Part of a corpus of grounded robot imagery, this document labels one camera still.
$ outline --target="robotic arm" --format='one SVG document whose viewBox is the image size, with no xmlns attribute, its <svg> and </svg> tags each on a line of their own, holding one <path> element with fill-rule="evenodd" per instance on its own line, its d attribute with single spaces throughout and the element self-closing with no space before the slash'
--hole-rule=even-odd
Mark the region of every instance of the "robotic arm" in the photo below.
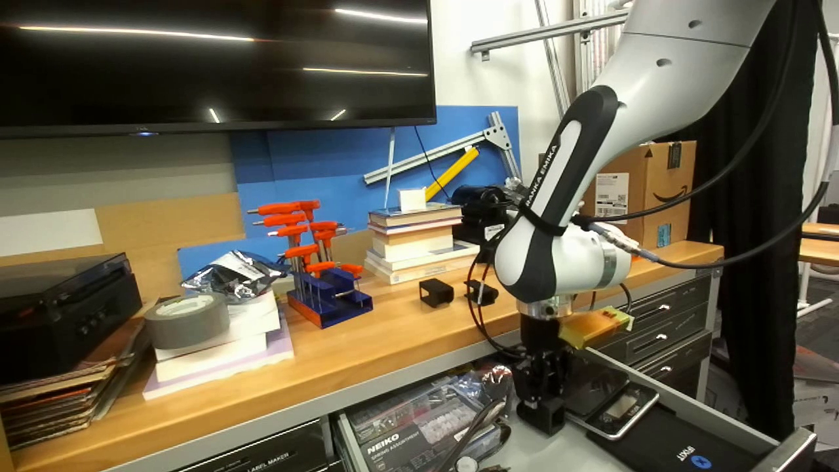
<svg viewBox="0 0 839 472">
<path fill-rule="evenodd" d="M 623 150 L 703 117 L 728 89 L 774 0 L 638 0 L 598 83 L 556 129 L 518 215 L 496 247 L 496 274 L 522 303 L 518 414 L 562 426 L 556 306 L 613 286 L 630 253 L 571 222 L 594 173 Z"/>
</svg>

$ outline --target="wooden board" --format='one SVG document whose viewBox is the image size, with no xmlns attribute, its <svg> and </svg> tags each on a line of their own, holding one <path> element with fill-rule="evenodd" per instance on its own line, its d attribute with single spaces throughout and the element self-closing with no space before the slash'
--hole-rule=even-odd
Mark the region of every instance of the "wooden board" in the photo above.
<svg viewBox="0 0 839 472">
<path fill-rule="evenodd" d="M 826 222 L 805 222 L 805 230 L 839 235 L 839 226 L 826 226 Z M 799 258 L 812 265 L 839 268 L 839 240 L 801 239 Z"/>
<path fill-rule="evenodd" d="M 0 257 L 0 265 L 126 252 L 143 300 L 177 293 L 177 248 L 244 239 L 238 195 L 208 194 L 97 207 L 101 244 Z"/>
<path fill-rule="evenodd" d="M 8 441 L 6 441 L 3 416 L 0 416 L 0 468 L 14 468 Z"/>
</svg>

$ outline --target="yellow tool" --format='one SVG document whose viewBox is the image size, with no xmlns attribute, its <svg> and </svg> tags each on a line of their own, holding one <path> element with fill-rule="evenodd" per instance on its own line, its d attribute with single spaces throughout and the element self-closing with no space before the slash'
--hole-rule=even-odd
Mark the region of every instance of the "yellow tool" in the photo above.
<svg viewBox="0 0 839 472">
<path fill-rule="evenodd" d="M 459 159 L 454 159 L 454 164 L 447 164 L 445 173 L 441 173 L 430 185 L 424 185 L 424 202 L 441 194 L 441 188 L 447 185 L 447 180 L 454 180 L 474 159 L 478 159 L 478 150 L 467 147 L 467 152 Z"/>
<path fill-rule="evenodd" d="M 441 143 L 436 150 L 428 150 L 428 152 L 419 152 L 419 155 L 404 157 L 398 163 L 390 163 L 386 167 L 364 173 L 364 182 L 370 185 L 370 182 L 377 182 L 377 180 L 388 180 L 390 176 L 398 176 L 398 173 L 412 171 L 412 167 L 423 167 L 423 164 L 428 164 L 433 159 L 441 159 L 445 155 L 470 150 L 470 147 L 474 147 L 479 142 L 492 143 L 500 152 L 504 163 L 505 163 L 508 178 L 522 182 L 522 167 L 517 163 L 513 143 L 505 136 L 505 125 L 500 121 L 500 113 L 489 113 L 489 125 L 483 129 L 483 130 L 474 130 L 470 136 L 445 142 L 445 143 Z"/>
</svg>

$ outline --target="cardboard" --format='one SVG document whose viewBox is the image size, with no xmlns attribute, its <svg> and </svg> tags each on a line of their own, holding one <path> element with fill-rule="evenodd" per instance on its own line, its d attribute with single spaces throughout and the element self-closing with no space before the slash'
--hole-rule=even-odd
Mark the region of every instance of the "cardboard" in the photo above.
<svg viewBox="0 0 839 472">
<path fill-rule="evenodd" d="M 128 202 L 97 207 L 101 244 L 0 257 L 0 265 L 126 252 L 143 300 L 180 293 L 177 248 L 244 239 L 238 195 Z"/>
<path fill-rule="evenodd" d="M 584 215 L 623 215 L 657 207 L 693 192 L 694 142 L 653 142 L 607 163 L 584 192 Z M 644 248 L 686 239 L 689 202 L 672 210 L 615 222 Z"/>
</svg>

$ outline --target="blue pegboard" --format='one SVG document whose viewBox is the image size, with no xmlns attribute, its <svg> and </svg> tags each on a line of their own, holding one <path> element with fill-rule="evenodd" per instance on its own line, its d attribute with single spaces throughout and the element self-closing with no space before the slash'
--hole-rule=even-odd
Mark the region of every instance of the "blue pegboard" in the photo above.
<svg viewBox="0 0 839 472">
<path fill-rule="evenodd" d="M 438 108 L 436 125 L 398 125 L 395 159 L 419 155 L 489 125 L 489 113 L 500 121 L 518 157 L 517 108 Z M 364 173 L 388 164 L 390 129 L 331 129 L 331 130 L 268 130 L 235 134 L 234 176 L 240 202 L 247 235 L 259 239 L 264 228 L 253 226 L 250 210 L 269 202 L 319 199 L 316 216 L 337 220 L 345 230 L 366 228 L 366 213 L 386 205 L 386 182 L 364 182 Z M 398 205 L 398 188 L 423 188 L 441 176 L 459 155 L 394 176 L 390 205 Z M 479 157 L 445 188 L 462 182 L 499 185 L 505 178 L 504 155 L 483 143 Z"/>
</svg>

